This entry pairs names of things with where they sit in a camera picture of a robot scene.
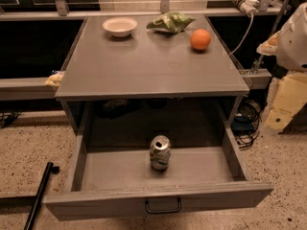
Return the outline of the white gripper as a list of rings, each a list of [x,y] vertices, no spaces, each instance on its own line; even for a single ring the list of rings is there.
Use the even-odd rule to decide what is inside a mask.
[[[280,32],[261,43],[256,52],[276,56],[287,70],[282,79],[273,78],[264,111],[264,128],[281,132],[307,104],[307,19],[305,14],[292,15]]]

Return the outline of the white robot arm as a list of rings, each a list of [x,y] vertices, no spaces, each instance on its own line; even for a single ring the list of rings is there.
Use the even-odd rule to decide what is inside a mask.
[[[260,44],[257,52],[276,56],[287,70],[280,80],[273,78],[262,116],[261,131],[278,134],[307,104],[307,3],[302,3],[282,28]]]

